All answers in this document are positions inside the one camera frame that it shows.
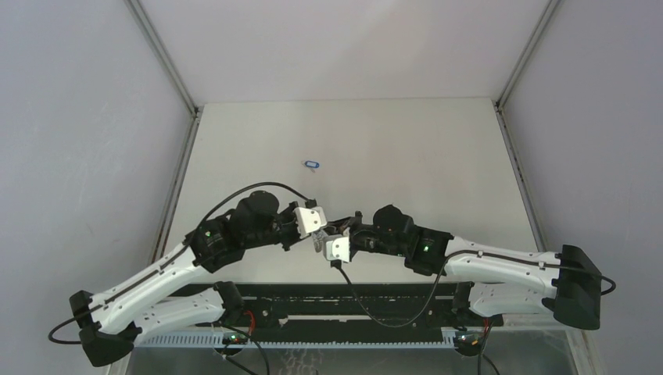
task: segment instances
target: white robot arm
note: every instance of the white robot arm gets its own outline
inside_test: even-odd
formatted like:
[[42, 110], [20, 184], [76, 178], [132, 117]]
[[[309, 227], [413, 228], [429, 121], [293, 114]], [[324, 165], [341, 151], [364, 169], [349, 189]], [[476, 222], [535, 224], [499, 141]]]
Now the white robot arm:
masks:
[[602, 276], [579, 248], [527, 253], [480, 245], [418, 227], [392, 205], [378, 210], [372, 224], [361, 220], [356, 212], [328, 222], [314, 200], [306, 200], [305, 207], [293, 202], [278, 212], [272, 194], [255, 191], [236, 209], [202, 221], [175, 249], [123, 283], [97, 294], [72, 295], [73, 318], [52, 330], [49, 339], [78, 343], [52, 336], [76, 321], [92, 365], [104, 366], [158, 334], [196, 323], [232, 324], [243, 312], [242, 296], [232, 282], [186, 298], [164, 299], [196, 278], [241, 260], [247, 249], [281, 244], [288, 250], [308, 236], [339, 269], [358, 252], [377, 252], [403, 257], [405, 267], [416, 273], [437, 274], [436, 283], [442, 275], [473, 280], [458, 284], [454, 308], [477, 316], [553, 313], [573, 327], [599, 326]]

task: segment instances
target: gray wall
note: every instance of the gray wall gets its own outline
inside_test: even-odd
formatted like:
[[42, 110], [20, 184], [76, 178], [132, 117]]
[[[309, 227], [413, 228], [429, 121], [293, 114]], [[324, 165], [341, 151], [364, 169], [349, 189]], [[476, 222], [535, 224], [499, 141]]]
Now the gray wall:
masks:
[[204, 104], [496, 98], [547, 0], [143, 2]]
[[661, 365], [661, 14], [564, 2], [506, 110], [550, 249], [579, 245], [618, 282], [597, 333], [612, 374]]
[[188, 114], [119, 0], [2, 2], [0, 51], [0, 372], [101, 373], [46, 334], [147, 264]]

